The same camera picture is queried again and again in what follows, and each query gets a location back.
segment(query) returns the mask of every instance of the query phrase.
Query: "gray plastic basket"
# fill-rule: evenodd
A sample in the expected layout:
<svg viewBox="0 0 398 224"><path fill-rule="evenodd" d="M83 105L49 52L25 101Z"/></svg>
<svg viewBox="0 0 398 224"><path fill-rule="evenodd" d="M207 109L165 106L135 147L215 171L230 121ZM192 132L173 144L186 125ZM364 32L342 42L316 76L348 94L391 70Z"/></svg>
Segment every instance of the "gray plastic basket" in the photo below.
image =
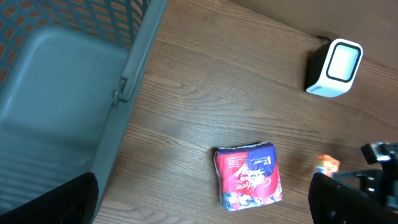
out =
<svg viewBox="0 0 398 224"><path fill-rule="evenodd" d="M118 156L166 0L0 0L0 214Z"/></svg>

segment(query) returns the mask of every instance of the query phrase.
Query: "black cable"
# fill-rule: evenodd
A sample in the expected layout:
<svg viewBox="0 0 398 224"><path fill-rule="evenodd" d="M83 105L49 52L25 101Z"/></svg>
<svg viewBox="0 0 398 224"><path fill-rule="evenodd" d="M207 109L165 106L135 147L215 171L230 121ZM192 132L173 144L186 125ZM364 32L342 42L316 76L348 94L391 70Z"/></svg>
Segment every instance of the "black cable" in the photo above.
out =
<svg viewBox="0 0 398 224"><path fill-rule="evenodd" d="M325 37L325 36L315 36L315 37L317 37L320 40L322 40L322 39L327 40L327 41L329 41L329 43L331 42L331 39L329 37Z"/></svg>

